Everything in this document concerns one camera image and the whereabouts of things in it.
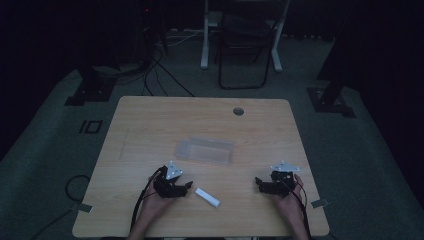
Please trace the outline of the small white stick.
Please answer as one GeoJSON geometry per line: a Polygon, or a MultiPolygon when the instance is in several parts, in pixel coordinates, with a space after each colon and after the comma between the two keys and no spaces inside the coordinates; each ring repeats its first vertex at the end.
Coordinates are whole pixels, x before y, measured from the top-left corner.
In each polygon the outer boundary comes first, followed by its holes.
{"type": "Polygon", "coordinates": [[[204,199],[206,202],[208,202],[211,206],[218,208],[221,201],[217,198],[215,198],[214,196],[210,195],[209,193],[207,193],[206,191],[204,191],[201,188],[197,188],[195,190],[195,193],[201,197],[202,199],[204,199]]]}

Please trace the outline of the black folding chair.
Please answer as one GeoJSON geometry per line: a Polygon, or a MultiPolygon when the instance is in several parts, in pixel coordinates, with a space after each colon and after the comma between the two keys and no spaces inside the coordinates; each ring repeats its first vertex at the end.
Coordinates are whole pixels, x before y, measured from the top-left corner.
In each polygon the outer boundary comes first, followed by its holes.
{"type": "Polygon", "coordinates": [[[259,89],[268,80],[275,30],[283,19],[283,0],[228,0],[222,7],[219,40],[215,58],[218,60],[218,84],[221,89],[259,89]],[[222,78],[223,49],[257,49],[254,61],[267,48],[263,80],[255,85],[228,86],[222,78]]]}

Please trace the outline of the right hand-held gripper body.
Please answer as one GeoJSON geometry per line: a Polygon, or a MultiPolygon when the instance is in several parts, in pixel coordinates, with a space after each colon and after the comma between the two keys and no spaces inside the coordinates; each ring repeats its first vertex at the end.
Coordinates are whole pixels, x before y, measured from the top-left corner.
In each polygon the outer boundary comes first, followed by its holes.
{"type": "Polygon", "coordinates": [[[268,185],[271,188],[270,194],[286,197],[296,186],[294,173],[299,172],[300,168],[281,161],[278,165],[272,166],[271,170],[271,182],[267,182],[264,185],[268,185]]]}

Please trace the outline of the clear plastic box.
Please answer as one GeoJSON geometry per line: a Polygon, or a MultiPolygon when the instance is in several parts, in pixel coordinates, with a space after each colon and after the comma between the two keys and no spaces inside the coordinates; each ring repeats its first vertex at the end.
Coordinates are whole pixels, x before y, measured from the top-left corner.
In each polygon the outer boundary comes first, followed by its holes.
{"type": "Polygon", "coordinates": [[[175,156],[198,162],[230,164],[233,150],[233,141],[190,137],[178,142],[175,156]]]}

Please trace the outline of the person's left hand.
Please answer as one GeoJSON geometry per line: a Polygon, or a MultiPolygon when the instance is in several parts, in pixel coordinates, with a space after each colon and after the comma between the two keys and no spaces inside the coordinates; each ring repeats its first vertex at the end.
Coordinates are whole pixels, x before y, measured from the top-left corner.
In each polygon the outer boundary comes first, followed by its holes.
{"type": "Polygon", "coordinates": [[[142,208],[139,217],[144,220],[154,220],[158,218],[173,203],[173,198],[160,197],[153,184],[150,183],[147,189],[145,199],[142,201],[142,208]]]}

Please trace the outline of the black stand with base plate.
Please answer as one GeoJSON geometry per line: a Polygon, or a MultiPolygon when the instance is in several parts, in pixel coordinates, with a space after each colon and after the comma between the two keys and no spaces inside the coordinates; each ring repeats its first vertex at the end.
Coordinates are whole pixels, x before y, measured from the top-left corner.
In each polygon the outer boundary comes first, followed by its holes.
{"type": "Polygon", "coordinates": [[[82,80],[73,96],[67,98],[66,106],[83,106],[86,102],[108,102],[117,79],[101,76],[91,66],[77,69],[82,80]]]}
{"type": "Polygon", "coordinates": [[[351,0],[349,10],[343,19],[340,31],[336,35],[332,49],[319,71],[318,76],[321,76],[322,72],[329,73],[329,84],[326,88],[307,88],[314,110],[318,113],[338,113],[345,118],[356,117],[353,109],[346,104],[342,97],[342,89],[346,84],[343,73],[347,70],[347,64],[343,59],[342,41],[340,38],[343,37],[343,32],[351,19],[352,11],[355,9],[357,1],[351,0]]]}

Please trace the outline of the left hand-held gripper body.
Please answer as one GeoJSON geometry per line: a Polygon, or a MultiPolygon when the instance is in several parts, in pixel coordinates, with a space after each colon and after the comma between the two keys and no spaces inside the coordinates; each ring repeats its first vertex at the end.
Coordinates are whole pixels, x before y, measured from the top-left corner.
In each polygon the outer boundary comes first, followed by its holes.
{"type": "Polygon", "coordinates": [[[167,166],[160,167],[153,181],[153,187],[158,195],[162,198],[178,198],[173,197],[173,193],[177,189],[182,189],[179,187],[182,185],[176,184],[182,173],[183,171],[173,161],[167,166]]]}

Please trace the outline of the person's right hand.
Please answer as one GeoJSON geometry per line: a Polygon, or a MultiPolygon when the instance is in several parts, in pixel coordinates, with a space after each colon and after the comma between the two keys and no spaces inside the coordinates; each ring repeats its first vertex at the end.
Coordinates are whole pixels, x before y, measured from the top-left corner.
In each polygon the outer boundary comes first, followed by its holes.
{"type": "Polygon", "coordinates": [[[303,210],[300,204],[302,197],[300,191],[303,188],[303,182],[298,175],[294,175],[297,185],[292,193],[282,198],[281,196],[273,195],[272,200],[281,217],[287,221],[302,220],[303,210]]]}

